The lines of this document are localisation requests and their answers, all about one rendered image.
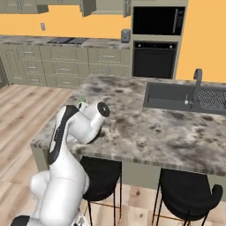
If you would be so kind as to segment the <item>sage green tall appliance cabinet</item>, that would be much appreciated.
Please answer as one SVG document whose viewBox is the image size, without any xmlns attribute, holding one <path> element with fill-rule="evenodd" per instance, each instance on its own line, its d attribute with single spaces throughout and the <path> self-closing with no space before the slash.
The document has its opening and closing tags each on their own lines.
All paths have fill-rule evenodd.
<svg viewBox="0 0 226 226">
<path fill-rule="evenodd" d="M 173 7 L 185 7 L 185 15 L 187 10 L 188 0 L 134 0 L 132 2 L 132 15 L 133 15 L 133 8 L 136 6 L 173 6 Z M 176 71 L 177 71 L 177 63 L 178 63 L 178 57 L 182 42 L 182 36 L 183 36 L 183 30 L 185 26 L 185 16 L 184 16 L 184 23 L 182 28 L 182 33 L 180 35 L 146 35 L 146 34 L 131 34 L 131 57 L 133 60 L 133 43 L 135 41 L 166 41 L 166 42 L 176 42 L 177 43 L 177 54 L 176 54 L 176 60 L 173 70 L 173 77 L 171 79 L 174 79 L 176 77 Z"/>
</svg>

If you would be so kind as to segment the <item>clear drinking glass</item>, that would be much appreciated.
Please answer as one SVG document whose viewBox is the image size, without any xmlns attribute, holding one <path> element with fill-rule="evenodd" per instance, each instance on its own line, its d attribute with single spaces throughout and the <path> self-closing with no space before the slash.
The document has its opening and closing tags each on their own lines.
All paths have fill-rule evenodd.
<svg viewBox="0 0 226 226">
<path fill-rule="evenodd" d="M 109 121 L 109 132 L 115 133 L 117 128 L 117 121 L 116 119 L 110 119 Z"/>
</svg>

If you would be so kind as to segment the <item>dark grey sink basin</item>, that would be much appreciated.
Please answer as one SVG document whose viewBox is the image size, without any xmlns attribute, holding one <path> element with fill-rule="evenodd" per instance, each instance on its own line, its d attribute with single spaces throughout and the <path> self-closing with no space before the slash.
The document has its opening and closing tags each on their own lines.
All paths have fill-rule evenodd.
<svg viewBox="0 0 226 226">
<path fill-rule="evenodd" d="M 226 87 L 148 82 L 143 107 L 226 116 Z"/>
</svg>

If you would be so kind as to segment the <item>black bar stool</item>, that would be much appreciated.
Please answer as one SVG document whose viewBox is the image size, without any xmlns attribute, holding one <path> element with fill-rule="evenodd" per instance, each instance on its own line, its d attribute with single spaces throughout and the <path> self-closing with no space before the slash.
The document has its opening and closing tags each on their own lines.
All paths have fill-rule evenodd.
<svg viewBox="0 0 226 226">
<path fill-rule="evenodd" d="M 116 206 L 117 181 L 122 181 L 122 163 L 118 161 L 83 156 L 80 164 L 89 176 L 89 188 L 83 195 L 87 201 L 89 219 L 92 219 L 91 203 L 107 199 L 113 195 L 114 209 Z"/>
<path fill-rule="evenodd" d="M 161 168 L 156 199 L 159 192 L 162 193 L 160 205 L 164 204 L 174 216 L 184 220 L 183 226 L 200 219 L 203 219 L 201 226 L 204 226 L 209 212 L 220 203 L 223 188 L 221 185 L 210 188 L 205 174 Z"/>
</svg>

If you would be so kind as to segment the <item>sage green island base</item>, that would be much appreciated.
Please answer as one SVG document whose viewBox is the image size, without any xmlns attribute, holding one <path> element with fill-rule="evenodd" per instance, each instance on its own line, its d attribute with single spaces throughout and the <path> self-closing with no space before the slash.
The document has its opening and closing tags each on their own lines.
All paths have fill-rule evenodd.
<svg viewBox="0 0 226 226">
<path fill-rule="evenodd" d="M 207 174 L 211 185 L 219 184 L 223 187 L 222 201 L 226 202 L 226 155 L 222 158 L 222 166 L 216 167 L 211 160 L 213 150 L 208 155 L 206 149 L 200 152 L 196 149 L 194 154 L 191 150 L 180 154 L 175 148 L 165 147 L 162 151 L 153 149 L 147 156 L 134 156 L 131 149 L 116 145 L 76 143 L 70 143 L 69 150 L 78 160 L 84 155 L 121 162 L 123 183 L 126 185 L 156 189 L 160 168 Z"/>
</svg>

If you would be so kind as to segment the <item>sage green base cupboards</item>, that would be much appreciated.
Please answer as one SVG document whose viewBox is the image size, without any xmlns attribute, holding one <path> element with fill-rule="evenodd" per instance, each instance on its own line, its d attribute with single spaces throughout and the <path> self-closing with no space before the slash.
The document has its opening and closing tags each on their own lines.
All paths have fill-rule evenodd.
<svg viewBox="0 0 226 226">
<path fill-rule="evenodd" d="M 110 46 L 0 44 L 12 84 L 74 88 L 90 74 L 127 76 L 130 50 Z"/>
</svg>

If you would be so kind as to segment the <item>small grey countertop appliance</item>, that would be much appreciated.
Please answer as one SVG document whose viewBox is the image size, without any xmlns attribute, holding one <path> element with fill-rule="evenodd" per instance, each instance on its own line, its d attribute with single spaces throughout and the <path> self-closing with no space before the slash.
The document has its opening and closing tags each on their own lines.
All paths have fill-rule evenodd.
<svg viewBox="0 0 226 226">
<path fill-rule="evenodd" d="M 123 29 L 121 31 L 121 42 L 128 43 L 131 39 L 131 30 L 130 29 Z"/>
</svg>

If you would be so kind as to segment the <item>black hob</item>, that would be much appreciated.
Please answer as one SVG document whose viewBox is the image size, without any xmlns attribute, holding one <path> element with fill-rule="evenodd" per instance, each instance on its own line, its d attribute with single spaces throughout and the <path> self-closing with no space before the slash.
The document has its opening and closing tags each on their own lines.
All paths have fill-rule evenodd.
<svg viewBox="0 0 226 226">
<path fill-rule="evenodd" d="M 57 37 L 55 39 L 52 39 L 52 40 L 48 41 L 47 43 L 81 45 L 85 41 L 88 41 L 88 38 Z"/>
</svg>

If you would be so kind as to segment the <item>dark grey tap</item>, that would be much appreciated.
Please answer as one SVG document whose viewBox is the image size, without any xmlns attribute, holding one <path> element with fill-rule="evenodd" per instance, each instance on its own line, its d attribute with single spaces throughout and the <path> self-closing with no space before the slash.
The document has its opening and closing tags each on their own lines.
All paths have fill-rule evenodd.
<svg viewBox="0 0 226 226">
<path fill-rule="evenodd" d="M 196 80 L 196 84 L 193 91 L 192 99 L 189 101 L 188 97 L 185 97 L 185 105 L 189 105 L 190 109 L 194 109 L 198 100 L 198 94 L 200 91 L 200 85 L 202 80 L 202 70 L 196 69 L 193 78 Z"/>
</svg>

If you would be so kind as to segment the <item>black built-in microwave oven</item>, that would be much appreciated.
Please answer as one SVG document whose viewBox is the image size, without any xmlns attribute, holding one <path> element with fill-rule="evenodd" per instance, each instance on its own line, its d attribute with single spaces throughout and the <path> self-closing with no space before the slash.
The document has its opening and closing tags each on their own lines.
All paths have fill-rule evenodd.
<svg viewBox="0 0 226 226">
<path fill-rule="evenodd" d="M 132 33 L 146 35 L 180 35 L 185 7 L 136 6 L 133 8 Z"/>
</svg>

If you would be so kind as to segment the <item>sage green wall cupboards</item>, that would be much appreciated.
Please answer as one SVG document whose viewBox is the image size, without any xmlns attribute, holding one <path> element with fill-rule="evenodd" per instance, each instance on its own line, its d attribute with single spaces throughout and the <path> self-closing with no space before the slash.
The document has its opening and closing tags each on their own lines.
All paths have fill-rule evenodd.
<svg viewBox="0 0 226 226">
<path fill-rule="evenodd" d="M 114 14 L 124 18 L 131 15 L 132 0 L 79 0 L 83 17 L 91 14 Z"/>
<path fill-rule="evenodd" d="M 47 5 L 38 5 L 36 0 L 0 0 L 0 14 L 39 14 L 48 11 Z"/>
</svg>

